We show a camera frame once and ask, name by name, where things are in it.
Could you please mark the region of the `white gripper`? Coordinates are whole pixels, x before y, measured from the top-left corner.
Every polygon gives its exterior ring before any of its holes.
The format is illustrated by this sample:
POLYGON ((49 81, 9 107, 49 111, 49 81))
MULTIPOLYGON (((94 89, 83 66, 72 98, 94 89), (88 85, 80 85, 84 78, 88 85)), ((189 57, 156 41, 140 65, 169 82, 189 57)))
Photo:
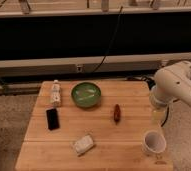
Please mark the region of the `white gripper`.
POLYGON ((151 120, 153 124, 162 125, 166 119, 167 108, 152 108, 151 120))

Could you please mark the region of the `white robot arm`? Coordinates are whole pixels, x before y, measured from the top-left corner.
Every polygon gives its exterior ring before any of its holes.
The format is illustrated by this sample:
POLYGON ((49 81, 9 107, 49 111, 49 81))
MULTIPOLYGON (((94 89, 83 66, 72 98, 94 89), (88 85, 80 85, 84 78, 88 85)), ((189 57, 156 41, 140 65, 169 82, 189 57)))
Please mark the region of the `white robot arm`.
POLYGON ((169 104, 174 99, 191 107, 191 62, 180 61, 159 69, 154 82, 149 100, 153 109, 161 112, 159 123, 163 126, 169 117, 169 104))

